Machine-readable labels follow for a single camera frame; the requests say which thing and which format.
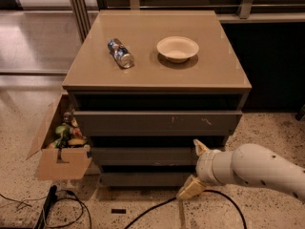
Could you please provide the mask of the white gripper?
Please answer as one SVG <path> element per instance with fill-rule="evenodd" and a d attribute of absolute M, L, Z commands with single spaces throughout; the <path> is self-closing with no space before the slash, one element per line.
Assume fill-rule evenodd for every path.
<path fill-rule="evenodd" d="M 209 148 L 198 139 L 195 139 L 193 144 L 196 155 L 199 156 L 195 168 L 197 177 L 190 175 L 187 178 L 176 195 L 178 200 L 187 200 L 201 194 L 206 188 L 205 183 L 209 185 L 221 185 L 221 182 L 216 178 L 213 171 L 214 158 L 220 154 L 220 151 L 209 150 Z"/>

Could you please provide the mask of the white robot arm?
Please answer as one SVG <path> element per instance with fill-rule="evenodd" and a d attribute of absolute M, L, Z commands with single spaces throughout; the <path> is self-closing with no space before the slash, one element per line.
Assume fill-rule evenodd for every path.
<path fill-rule="evenodd" d="M 234 184 L 276 190 L 305 201 L 305 169 L 275 152 L 253 143 L 234 151 L 212 150 L 198 139 L 193 144 L 198 156 L 196 175 L 187 178 L 178 199 L 197 196 L 208 186 Z"/>

